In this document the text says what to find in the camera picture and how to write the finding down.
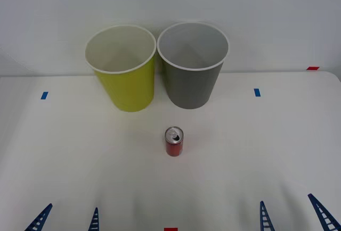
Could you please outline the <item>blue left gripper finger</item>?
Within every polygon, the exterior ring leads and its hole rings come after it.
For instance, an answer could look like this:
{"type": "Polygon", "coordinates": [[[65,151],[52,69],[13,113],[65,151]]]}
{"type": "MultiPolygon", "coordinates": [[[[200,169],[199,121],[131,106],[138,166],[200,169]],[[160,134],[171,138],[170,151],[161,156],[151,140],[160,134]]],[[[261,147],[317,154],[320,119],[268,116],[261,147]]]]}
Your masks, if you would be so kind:
{"type": "Polygon", "coordinates": [[[95,208],[88,231],[99,231],[99,211],[95,208]]]}
{"type": "Polygon", "coordinates": [[[25,231],[42,231],[42,228],[48,218],[48,215],[53,208],[53,204],[50,203],[25,229],[25,231]]]}

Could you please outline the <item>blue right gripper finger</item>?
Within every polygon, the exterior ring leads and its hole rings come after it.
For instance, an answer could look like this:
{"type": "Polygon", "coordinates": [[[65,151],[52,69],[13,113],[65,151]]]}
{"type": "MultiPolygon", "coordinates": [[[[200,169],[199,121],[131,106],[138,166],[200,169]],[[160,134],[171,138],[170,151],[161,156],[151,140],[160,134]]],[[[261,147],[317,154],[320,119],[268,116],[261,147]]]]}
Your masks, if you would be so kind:
{"type": "Polygon", "coordinates": [[[332,216],[332,214],[313,194],[309,194],[308,198],[310,199],[314,207],[314,210],[324,231],[341,230],[340,223],[332,216]]]}
{"type": "Polygon", "coordinates": [[[275,231],[270,216],[267,212],[266,206],[263,201],[260,201],[259,206],[260,215],[260,231],[275,231]]]}

